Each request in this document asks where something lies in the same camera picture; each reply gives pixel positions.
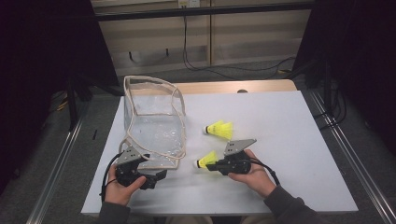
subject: wall outlet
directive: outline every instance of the wall outlet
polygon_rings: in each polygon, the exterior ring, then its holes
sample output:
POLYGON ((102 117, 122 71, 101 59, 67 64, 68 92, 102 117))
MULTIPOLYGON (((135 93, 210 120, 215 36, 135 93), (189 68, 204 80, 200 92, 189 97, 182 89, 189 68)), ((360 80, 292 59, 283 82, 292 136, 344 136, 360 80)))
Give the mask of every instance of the wall outlet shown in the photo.
POLYGON ((178 0, 178 8, 189 7, 190 0, 178 0))
POLYGON ((200 0, 190 0, 189 7, 200 7, 200 0))

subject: metal rail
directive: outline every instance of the metal rail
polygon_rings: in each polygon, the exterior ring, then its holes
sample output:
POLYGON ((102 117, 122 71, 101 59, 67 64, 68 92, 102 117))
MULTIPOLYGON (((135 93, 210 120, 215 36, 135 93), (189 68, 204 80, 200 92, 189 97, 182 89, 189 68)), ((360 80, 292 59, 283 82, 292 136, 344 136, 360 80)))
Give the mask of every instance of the metal rail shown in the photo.
MULTIPOLYGON (((323 99, 321 98, 320 94, 315 91, 311 92, 311 96, 314 99, 314 102, 317 105, 320 113, 324 113, 325 108, 323 105, 323 99)), ((335 123, 334 117, 330 117, 328 115, 323 115, 323 117, 328 125, 335 123)), ((330 127, 330 129, 332 131, 332 134, 334 135, 335 140, 338 142, 338 145, 346 155, 349 164, 355 171, 355 174, 357 175, 359 181, 361 182, 370 199, 372 200, 379 215, 387 224, 396 223, 396 216, 393 208, 390 206, 387 198, 385 197, 379 186, 375 183, 370 174, 367 172, 363 163, 359 159, 358 154, 356 154, 352 145, 350 145, 347 137, 344 135, 340 126, 337 124, 330 127)))
POLYGON ((70 151, 73 149, 73 145, 77 139, 79 130, 81 128, 82 120, 87 114, 88 107, 89 107, 89 102, 82 104, 81 109, 79 110, 80 117, 74 129, 71 132, 69 132, 69 134, 67 135, 61 153, 59 154, 59 157, 52 168, 47 183, 43 188, 43 190, 41 191, 41 194, 37 202, 35 203, 35 207, 33 208, 33 211, 30 214, 26 224, 39 224, 43 221, 47 209, 50 205, 52 196, 55 192, 56 184, 60 179, 60 176, 64 170, 64 166, 67 162, 67 158, 69 157, 70 151))

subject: person's right hand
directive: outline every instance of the person's right hand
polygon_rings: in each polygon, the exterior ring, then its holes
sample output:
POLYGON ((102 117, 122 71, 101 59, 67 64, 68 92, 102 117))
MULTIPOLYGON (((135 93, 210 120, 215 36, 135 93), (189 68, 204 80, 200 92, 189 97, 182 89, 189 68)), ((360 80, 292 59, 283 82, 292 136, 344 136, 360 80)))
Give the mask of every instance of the person's right hand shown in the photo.
MULTIPOLYGON (((245 152, 250 158, 256 158, 254 153, 250 149, 245 149, 245 152)), ((263 198, 267 198, 268 195, 276 188, 276 185, 271 181, 268 174, 265 172, 264 167, 258 164, 251 164, 249 173, 245 175, 239 175, 229 173, 228 177, 232 180, 247 184, 251 189, 258 192, 263 198)))

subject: cable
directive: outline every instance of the cable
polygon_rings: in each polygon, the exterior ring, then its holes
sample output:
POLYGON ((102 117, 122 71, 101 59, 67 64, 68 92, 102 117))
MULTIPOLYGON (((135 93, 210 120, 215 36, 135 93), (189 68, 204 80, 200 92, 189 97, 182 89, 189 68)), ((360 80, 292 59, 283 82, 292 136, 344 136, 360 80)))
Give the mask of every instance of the cable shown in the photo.
POLYGON ((116 180, 116 179, 113 179, 113 180, 111 180, 110 182, 108 182, 108 183, 106 184, 106 179, 107 179, 108 171, 110 170, 111 164, 113 164, 114 160, 115 160, 116 158, 118 158, 121 154, 122 154, 122 153, 119 153, 119 154, 117 154, 113 159, 111 159, 110 163, 108 164, 108 166, 107 166, 107 168, 106 168, 105 176, 103 177, 103 182, 102 182, 102 191, 101 191, 101 193, 99 194, 99 195, 101 196, 101 198, 102 198, 102 202, 105 201, 107 184, 109 184, 109 183, 113 182, 114 180, 116 180))
POLYGON ((210 68, 231 68, 231 69, 250 71, 250 72, 260 72, 260 71, 265 71, 265 70, 270 70, 270 69, 276 68, 275 72, 271 76, 265 78, 265 79, 269 79, 269 78, 274 77, 276 75, 277 70, 279 69, 279 66, 282 63, 285 63, 285 62, 287 62, 289 60, 294 60, 294 59, 295 59, 295 57, 289 57, 289 58, 284 59, 281 62, 277 63, 276 65, 273 65, 273 66, 270 66, 270 67, 266 67, 266 68, 259 68, 259 69, 249 69, 249 68, 241 68, 241 67, 234 67, 234 66, 224 66, 224 65, 208 66, 208 67, 203 67, 203 68, 195 67, 189 62, 189 59, 188 59, 188 56, 187 56, 187 17, 184 17, 183 62, 184 62, 184 65, 186 66, 186 68, 189 69, 190 71, 194 71, 194 72, 208 71, 208 72, 215 73, 215 74, 218 74, 218 75, 220 75, 222 77, 226 77, 226 78, 229 78, 229 79, 232 79, 232 80, 242 80, 242 79, 239 79, 239 78, 229 77, 229 76, 223 75, 222 73, 213 71, 210 68))
POLYGON ((335 109, 337 109, 337 115, 335 116, 335 119, 338 119, 341 115, 341 106, 340 106, 340 101, 338 100, 338 93, 339 93, 339 89, 337 88, 337 90, 335 90, 335 95, 334 95, 334 100, 332 102, 332 111, 334 111, 335 109))
POLYGON ((320 114, 317 114, 317 115, 313 115, 312 117, 314 119, 318 119, 318 118, 322 117, 323 115, 332 115, 333 111, 335 109, 337 109, 337 108, 338 108, 338 111, 339 111, 338 113, 341 113, 341 107, 340 107, 339 101, 338 101, 338 89, 335 90, 334 99, 332 101, 332 111, 324 111, 323 113, 320 113, 320 114))
POLYGON ((274 179, 276 185, 280 185, 279 180, 277 179, 276 176, 276 172, 274 170, 272 170, 269 166, 265 165, 264 163, 262 163, 261 161, 257 160, 256 158, 250 158, 250 162, 253 164, 257 164, 260 165, 262 167, 264 167, 265 169, 268 170, 268 172, 270 173, 270 175, 272 176, 272 178, 274 179))
POLYGON ((324 130, 324 129, 327 129, 327 128, 334 127, 335 125, 339 125, 347 117, 347 101, 346 101, 345 95, 341 91, 339 91, 339 87, 336 90, 336 98, 337 98, 336 102, 338 102, 337 104, 338 104, 338 107, 339 107, 339 113, 334 118, 334 121, 330 120, 329 124, 319 128, 321 131, 324 130), (338 92, 341 93, 341 99, 343 101, 344 113, 342 113, 341 105, 340 105, 339 100, 338 100, 338 98, 339 98, 338 97, 338 92))

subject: hand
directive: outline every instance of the hand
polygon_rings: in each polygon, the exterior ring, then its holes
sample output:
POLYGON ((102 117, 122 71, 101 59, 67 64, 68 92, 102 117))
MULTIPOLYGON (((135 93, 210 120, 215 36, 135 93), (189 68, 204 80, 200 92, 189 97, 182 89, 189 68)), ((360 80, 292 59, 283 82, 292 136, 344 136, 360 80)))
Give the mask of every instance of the hand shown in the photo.
MULTIPOLYGON (((113 164, 108 171, 107 183, 116 179, 116 165, 113 164)), ((144 176, 140 176, 128 187, 124 187, 117 180, 107 184, 105 202, 117 203, 126 206, 131 199, 132 194, 137 191, 146 182, 144 176)))
MULTIPOLYGON (((245 149, 250 158, 256 158, 250 149, 245 149)), ((251 164, 250 171, 245 175, 229 173, 228 177, 232 180, 247 184, 251 189, 258 192, 263 198, 268 197, 275 189, 276 185, 271 181, 265 169, 258 164, 251 164)))

